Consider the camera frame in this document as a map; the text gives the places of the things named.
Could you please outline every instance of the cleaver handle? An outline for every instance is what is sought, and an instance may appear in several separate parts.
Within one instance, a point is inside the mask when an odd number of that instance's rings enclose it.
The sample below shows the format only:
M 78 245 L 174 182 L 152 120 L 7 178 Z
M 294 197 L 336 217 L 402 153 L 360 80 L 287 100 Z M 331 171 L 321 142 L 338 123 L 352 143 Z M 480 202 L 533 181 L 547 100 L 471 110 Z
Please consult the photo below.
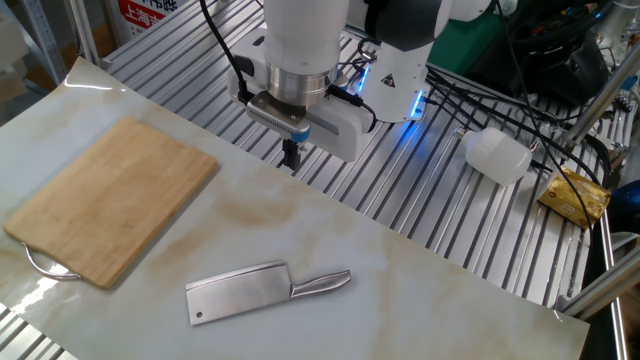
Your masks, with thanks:
M 309 280 L 304 284 L 291 285 L 291 300 L 305 296 L 322 295 L 338 290 L 351 281 L 351 270 Z

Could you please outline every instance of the cutting board handle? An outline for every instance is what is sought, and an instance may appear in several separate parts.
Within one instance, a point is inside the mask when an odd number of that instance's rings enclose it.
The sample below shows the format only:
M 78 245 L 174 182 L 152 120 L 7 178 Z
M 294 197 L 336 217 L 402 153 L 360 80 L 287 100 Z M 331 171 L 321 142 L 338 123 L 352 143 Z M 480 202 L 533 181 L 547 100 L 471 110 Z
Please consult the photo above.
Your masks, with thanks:
M 22 245 L 24 245 L 24 249 L 27 252 L 27 258 L 29 259 L 29 262 L 31 263 L 31 265 L 36 268 L 36 270 L 38 270 L 38 272 L 46 277 L 50 277 L 56 280 L 79 280 L 81 279 L 80 275 L 78 274 L 73 274 L 73 273 L 68 273 L 68 274 L 57 274 L 57 273 L 52 273 L 49 272 L 43 268 L 41 268 L 40 266 L 38 266 L 38 264 L 36 264 L 36 261 L 33 259 L 33 256 L 31 255 L 31 249 L 29 249 L 29 246 L 27 246 L 27 244 L 22 243 Z

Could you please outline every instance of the blue led light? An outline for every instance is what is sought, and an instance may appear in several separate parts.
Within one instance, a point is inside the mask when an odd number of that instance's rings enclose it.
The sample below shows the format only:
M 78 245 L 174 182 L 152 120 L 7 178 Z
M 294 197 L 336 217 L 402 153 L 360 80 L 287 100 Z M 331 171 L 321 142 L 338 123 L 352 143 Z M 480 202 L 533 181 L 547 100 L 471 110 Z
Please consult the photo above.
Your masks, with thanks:
M 367 75 L 369 74 L 369 67 L 367 66 L 364 69 L 364 75 L 362 75 L 362 80 L 360 80 L 360 83 L 358 84 L 358 92 L 362 91 L 362 86 L 364 85 L 364 81 L 367 80 Z
M 311 133 L 310 130 L 307 130 L 305 132 L 303 132 L 302 134 L 296 134 L 296 133 L 291 133 L 291 140 L 297 142 L 297 143 L 301 143 L 301 142 L 305 142 L 307 140 L 309 140 L 309 134 Z
M 411 117 L 418 117 L 418 113 L 416 113 L 416 110 L 418 109 L 418 105 L 420 105 L 420 99 L 422 99 L 422 90 L 420 90 L 420 92 L 418 93 L 418 96 L 416 96 L 416 100 L 413 102 L 413 108 L 411 109 Z

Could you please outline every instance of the cleaver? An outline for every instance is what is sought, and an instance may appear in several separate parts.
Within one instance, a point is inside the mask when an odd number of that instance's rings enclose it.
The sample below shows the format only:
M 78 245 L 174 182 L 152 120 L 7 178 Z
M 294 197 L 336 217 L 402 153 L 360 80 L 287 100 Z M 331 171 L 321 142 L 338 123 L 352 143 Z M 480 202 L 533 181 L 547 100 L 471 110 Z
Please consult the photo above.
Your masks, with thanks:
M 284 261 L 231 271 L 187 284 L 191 325 L 311 295 L 326 294 L 351 281 L 351 271 L 291 284 Z

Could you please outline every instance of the metal grating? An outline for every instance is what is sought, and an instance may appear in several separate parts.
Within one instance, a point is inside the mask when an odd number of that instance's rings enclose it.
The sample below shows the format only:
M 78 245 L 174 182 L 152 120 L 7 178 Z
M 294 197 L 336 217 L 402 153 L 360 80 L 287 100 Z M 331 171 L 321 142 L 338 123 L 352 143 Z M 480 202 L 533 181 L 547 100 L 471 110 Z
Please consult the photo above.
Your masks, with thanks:
M 75 357 L 0 304 L 0 359 L 75 360 Z
M 229 46 L 264 26 L 262 9 L 251 0 L 210 2 L 209 11 Z M 341 61 L 356 56 L 356 39 L 345 35 L 341 45 Z M 279 135 L 250 120 L 227 94 L 228 62 L 197 3 L 109 60 L 108 72 L 143 96 L 516 295 L 553 307 L 559 295 L 580 291 L 588 236 L 535 201 L 542 174 L 530 171 L 504 188 L 470 168 L 452 136 L 458 126 L 454 117 L 466 120 L 449 105 L 428 106 L 421 121 L 378 124 L 353 163 L 308 144 L 300 168 L 291 171 L 282 166 Z M 353 69 L 342 70 L 356 81 Z M 455 76 L 449 80 L 465 85 Z M 530 135 L 452 98 L 478 121 L 523 143 L 531 141 Z M 442 102 L 434 91 L 429 99 Z M 484 103 L 524 118 L 503 102 Z M 559 117 L 570 115 L 569 109 L 544 100 L 537 106 Z M 628 143 L 629 120 L 603 123 L 599 132 Z M 575 154 L 602 176 L 595 153 L 577 148 Z

